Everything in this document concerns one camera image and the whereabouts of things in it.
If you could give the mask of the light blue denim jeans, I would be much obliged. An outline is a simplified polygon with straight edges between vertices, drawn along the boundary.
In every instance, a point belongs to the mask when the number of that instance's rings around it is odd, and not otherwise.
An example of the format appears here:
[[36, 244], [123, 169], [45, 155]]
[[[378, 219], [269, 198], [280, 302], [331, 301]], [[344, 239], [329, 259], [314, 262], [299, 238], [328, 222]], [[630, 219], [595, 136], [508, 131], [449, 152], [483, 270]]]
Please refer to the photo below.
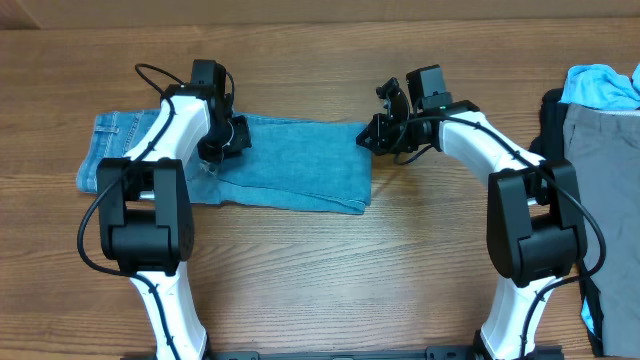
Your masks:
[[252, 146], [208, 167], [185, 168], [196, 204], [274, 207], [361, 215], [371, 203], [372, 160], [356, 144], [362, 123], [326, 123], [250, 114]]

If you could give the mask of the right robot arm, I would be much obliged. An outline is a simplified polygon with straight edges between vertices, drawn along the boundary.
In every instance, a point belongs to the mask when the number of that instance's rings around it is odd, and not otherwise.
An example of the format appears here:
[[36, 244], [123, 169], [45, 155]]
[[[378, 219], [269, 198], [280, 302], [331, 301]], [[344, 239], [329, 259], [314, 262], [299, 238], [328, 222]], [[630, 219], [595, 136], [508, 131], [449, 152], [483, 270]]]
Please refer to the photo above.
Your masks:
[[469, 100], [456, 101], [440, 66], [377, 87], [383, 112], [357, 136], [377, 156], [429, 149], [465, 165], [487, 189], [486, 245], [499, 274], [490, 314], [470, 346], [432, 346], [428, 359], [561, 359], [535, 333], [554, 289], [586, 255], [585, 209], [574, 167], [547, 160], [500, 133]]

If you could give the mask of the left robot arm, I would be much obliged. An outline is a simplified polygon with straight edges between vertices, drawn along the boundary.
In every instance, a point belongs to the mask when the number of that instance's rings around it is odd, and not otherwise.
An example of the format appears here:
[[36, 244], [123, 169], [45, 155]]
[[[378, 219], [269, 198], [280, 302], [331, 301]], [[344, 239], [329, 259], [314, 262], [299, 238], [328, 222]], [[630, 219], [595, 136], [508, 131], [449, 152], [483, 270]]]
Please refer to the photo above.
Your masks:
[[207, 330], [198, 318], [188, 279], [194, 220], [185, 167], [196, 155], [218, 167], [251, 146], [247, 120], [233, 113], [233, 82], [214, 60], [194, 61], [188, 82], [159, 92], [161, 109], [140, 144], [97, 167], [104, 256], [113, 275], [138, 291], [156, 339], [156, 359], [210, 359]]

